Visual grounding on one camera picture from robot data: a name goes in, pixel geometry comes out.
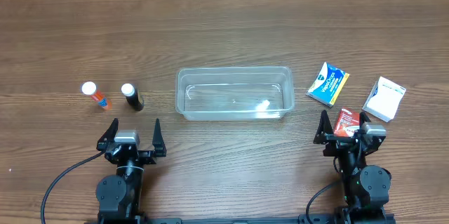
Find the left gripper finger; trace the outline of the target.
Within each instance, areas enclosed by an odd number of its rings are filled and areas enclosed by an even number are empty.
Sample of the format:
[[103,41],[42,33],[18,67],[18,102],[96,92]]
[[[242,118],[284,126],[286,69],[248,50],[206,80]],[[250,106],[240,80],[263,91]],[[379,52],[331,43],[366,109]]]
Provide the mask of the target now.
[[98,143],[106,144],[106,143],[112,142],[114,140],[116,132],[118,131],[118,128],[119,128],[119,120],[117,118],[114,118],[114,120],[110,124],[109,128],[105,131],[105,133],[98,140]]
[[165,143],[163,141],[163,136],[161,133],[161,125],[160,125],[159,119],[156,119],[156,121],[155,121],[152,145],[154,146],[155,150],[165,150],[166,149]]

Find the red box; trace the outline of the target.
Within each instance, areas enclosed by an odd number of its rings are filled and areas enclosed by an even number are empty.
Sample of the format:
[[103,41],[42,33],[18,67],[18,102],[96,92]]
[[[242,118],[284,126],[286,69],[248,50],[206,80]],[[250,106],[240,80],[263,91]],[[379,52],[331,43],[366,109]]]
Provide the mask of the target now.
[[333,133],[336,136],[352,137],[355,131],[359,130],[359,113],[342,107],[338,114]]

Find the white box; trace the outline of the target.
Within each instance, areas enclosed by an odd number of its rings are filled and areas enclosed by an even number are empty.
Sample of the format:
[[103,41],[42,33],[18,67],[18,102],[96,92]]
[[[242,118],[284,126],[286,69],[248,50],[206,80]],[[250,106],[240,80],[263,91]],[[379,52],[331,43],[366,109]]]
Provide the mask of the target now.
[[395,117],[405,93],[406,88],[380,77],[373,85],[362,110],[389,122]]

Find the blue VapoDrops box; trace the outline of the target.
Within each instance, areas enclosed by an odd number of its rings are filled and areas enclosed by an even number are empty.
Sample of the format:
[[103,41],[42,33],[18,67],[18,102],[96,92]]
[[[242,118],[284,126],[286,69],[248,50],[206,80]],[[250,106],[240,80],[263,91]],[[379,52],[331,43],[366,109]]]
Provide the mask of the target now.
[[332,107],[346,84],[350,74],[327,62],[307,91],[307,95],[328,107]]

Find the black bottle white cap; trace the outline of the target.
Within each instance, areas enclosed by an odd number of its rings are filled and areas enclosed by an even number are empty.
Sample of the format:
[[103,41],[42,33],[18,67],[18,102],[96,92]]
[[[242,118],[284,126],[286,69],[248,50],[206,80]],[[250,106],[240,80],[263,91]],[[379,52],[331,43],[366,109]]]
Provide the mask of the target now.
[[138,93],[136,87],[134,87],[132,84],[123,84],[121,87],[121,92],[125,95],[128,104],[135,111],[141,111],[144,108],[144,101],[141,95]]

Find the orange tube white cap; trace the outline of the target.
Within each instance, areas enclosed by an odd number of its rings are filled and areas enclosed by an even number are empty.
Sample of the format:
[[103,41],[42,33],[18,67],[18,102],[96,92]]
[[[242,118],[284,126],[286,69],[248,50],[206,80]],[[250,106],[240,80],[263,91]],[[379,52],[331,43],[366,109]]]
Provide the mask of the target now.
[[90,96],[104,110],[110,110],[112,108],[110,100],[98,90],[94,82],[87,81],[83,83],[81,92],[84,95]]

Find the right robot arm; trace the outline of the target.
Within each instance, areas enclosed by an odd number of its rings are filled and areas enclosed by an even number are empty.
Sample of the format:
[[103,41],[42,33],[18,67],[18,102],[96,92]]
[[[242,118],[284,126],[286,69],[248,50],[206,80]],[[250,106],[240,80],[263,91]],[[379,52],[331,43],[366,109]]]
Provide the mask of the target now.
[[378,151],[387,137],[383,125],[369,120],[365,112],[359,113],[359,125],[353,136],[337,136],[333,133],[328,113],[321,112],[314,143],[324,145],[323,155],[332,157],[340,179],[319,190],[307,203],[306,219],[313,222],[310,206],[322,193],[341,185],[344,190],[344,206],[335,208],[324,218],[328,223],[395,223],[384,205],[389,201],[391,173],[376,165],[366,164],[366,157]]

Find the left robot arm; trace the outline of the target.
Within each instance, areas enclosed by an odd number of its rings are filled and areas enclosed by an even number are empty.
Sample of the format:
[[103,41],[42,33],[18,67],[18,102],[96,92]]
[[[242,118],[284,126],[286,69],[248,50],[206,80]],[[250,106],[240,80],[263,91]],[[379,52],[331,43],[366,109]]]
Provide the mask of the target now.
[[99,201],[99,223],[148,223],[140,210],[143,173],[146,165],[165,157],[167,150],[161,134],[160,121],[154,125],[153,150],[140,150],[140,137],[136,130],[119,130],[119,120],[114,119],[98,140],[97,150],[116,166],[114,175],[99,181],[95,195]]

